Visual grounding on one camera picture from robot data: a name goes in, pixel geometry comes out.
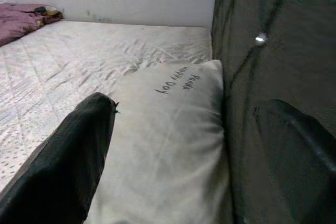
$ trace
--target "white pillow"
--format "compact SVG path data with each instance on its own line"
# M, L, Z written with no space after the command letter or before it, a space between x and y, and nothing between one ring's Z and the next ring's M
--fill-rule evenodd
M232 223L222 79L218 60L176 61L119 82L120 114L86 223Z

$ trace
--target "metal stud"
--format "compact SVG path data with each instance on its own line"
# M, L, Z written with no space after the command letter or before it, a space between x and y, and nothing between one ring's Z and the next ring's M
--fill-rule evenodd
M256 40L255 40L255 44L256 46L258 47L263 47L266 42L267 42L268 38L266 36L266 34L264 33L260 33L257 37L256 37Z
M243 218L243 221L244 221L244 224L249 224L250 223L246 217Z

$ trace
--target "pillow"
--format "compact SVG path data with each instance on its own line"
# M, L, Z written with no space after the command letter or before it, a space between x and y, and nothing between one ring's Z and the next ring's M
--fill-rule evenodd
M86 219L110 144L115 103L95 93L38 146L0 194L0 223Z
M218 60L177 61L119 82L113 145L86 223L232 222L222 71Z

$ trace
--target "purple blanket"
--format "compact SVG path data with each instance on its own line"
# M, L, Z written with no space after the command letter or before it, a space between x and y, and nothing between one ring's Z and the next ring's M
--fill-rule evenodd
M37 12L39 4L0 4L0 46L35 31L44 24L56 22L62 18L62 13Z

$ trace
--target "quilted mattress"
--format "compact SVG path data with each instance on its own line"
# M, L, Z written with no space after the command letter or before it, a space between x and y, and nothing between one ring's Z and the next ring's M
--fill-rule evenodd
M82 99L160 62L211 58L206 28L61 21L0 47L0 190Z

